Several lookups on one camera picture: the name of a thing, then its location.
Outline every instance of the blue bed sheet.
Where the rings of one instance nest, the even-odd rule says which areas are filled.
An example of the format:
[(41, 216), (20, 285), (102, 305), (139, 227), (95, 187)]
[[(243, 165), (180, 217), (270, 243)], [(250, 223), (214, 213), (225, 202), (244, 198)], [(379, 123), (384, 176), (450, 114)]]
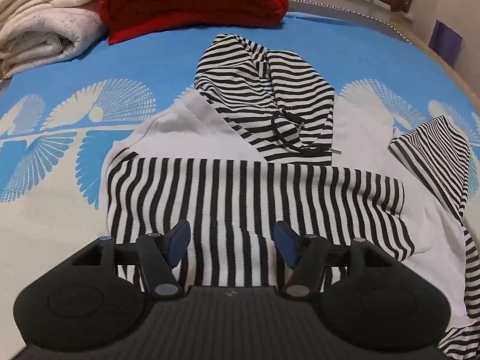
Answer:
[[(98, 208), (101, 165), (112, 142), (168, 108), (193, 83), (198, 60), (219, 33), (293, 50), (339, 93), (349, 84), (368, 84), (403, 131), (443, 110), (480, 156), (477, 116), (468, 98), (419, 49), (341, 20), (290, 14), (276, 28), (197, 27), (114, 46), (102, 41), (78, 59), (15, 76), (0, 100), (0, 201), (35, 188), (81, 139), (70, 153), (76, 156), (71, 175), (85, 202)], [(473, 198), (474, 161), (470, 178)]]

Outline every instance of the black and white striped fabric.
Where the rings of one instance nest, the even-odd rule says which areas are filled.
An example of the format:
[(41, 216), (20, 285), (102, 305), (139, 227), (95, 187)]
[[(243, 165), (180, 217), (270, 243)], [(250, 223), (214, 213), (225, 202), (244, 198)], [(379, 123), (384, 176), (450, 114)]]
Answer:
[[(391, 152), (463, 226), (467, 201), (470, 146), (445, 116), (436, 117), (390, 143)], [(476, 323), (450, 329), (440, 349), (458, 360), (480, 357), (480, 259), (463, 227), (466, 250), (465, 305)]]
[[(378, 174), (301, 164), (139, 158), (124, 151), (107, 173), (107, 222), (117, 243), (165, 234), (180, 219), (192, 227), (188, 255), (174, 270), (182, 285), (280, 286), (288, 275), (273, 227), (349, 245), (362, 237), (399, 261), (414, 245), (400, 220), (401, 182)], [(126, 278), (140, 284), (138, 271)], [(325, 285), (346, 274), (326, 273)]]
[[(331, 165), (331, 153), (305, 156), (287, 148), (330, 148), (334, 89), (299, 55), (272, 51), (238, 35), (219, 35), (198, 63), (195, 89), (267, 161)], [(292, 123), (275, 112), (304, 119)]]

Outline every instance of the metal screw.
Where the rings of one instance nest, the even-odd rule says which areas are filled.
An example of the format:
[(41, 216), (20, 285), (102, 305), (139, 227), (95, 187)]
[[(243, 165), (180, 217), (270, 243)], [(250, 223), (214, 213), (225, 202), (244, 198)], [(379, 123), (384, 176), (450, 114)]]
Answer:
[(173, 284), (160, 284), (155, 287), (155, 292), (160, 296), (171, 296), (175, 295), (179, 289)]
[(301, 298), (307, 296), (310, 290), (306, 286), (294, 285), (286, 289), (286, 293), (293, 298)]

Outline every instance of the drawstring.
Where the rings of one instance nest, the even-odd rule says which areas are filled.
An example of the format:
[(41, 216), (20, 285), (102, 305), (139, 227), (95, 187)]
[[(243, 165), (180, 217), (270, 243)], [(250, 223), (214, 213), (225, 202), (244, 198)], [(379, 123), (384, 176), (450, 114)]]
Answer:
[(278, 130), (278, 127), (277, 127), (277, 123), (275, 122), (275, 120), (280, 117), (280, 116), (283, 116), (285, 117), (286, 120), (296, 124), (296, 125), (299, 125), (299, 128), (298, 128), (298, 133), (300, 133), (300, 130), (302, 129), (303, 125), (306, 123), (306, 120), (301, 117), (301, 116), (298, 116), (298, 115), (295, 115), (295, 114), (291, 114), (290, 112), (287, 112), (285, 111), (284, 109), (282, 109), (281, 111), (275, 111), (273, 114), (272, 114), (272, 117), (271, 117), (271, 122), (272, 122), (272, 130), (275, 134), (275, 137), (280, 140), (280, 142), (282, 142), (282, 144), (285, 146), (285, 147), (288, 147), (289, 149), (291, 150), (294, 150), (298, 153), (300, 153), (301, 155), (303, 155), (304, 157), (319, 157), (320, 155), (322, 155), (324, 152), (335, 152), (335, 153), (338, 153), (340, 154), (341, 151), (339, 150), (335, 150), (335, 149), (332, 149), (331, 147), (329, 147), (327, 144), (323, 143), (323, 144), (320, 144), (318, 145), (317, 147), (315, 148), (311, 148), (311, 147), (296, 147), (295, 145), (293, 145), (292, 143), (290, 143), (289, 141), (287, 141), (283, 136), (282, 134), (280, 134), (279, 130)]

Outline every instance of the purple box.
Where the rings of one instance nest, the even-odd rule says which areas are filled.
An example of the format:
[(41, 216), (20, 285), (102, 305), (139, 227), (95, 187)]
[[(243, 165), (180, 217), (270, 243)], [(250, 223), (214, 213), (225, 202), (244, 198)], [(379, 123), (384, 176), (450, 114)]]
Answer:
[(453, 68), (462, 48), (462, 41), (459, 34), (437, 20), (428, 47)]

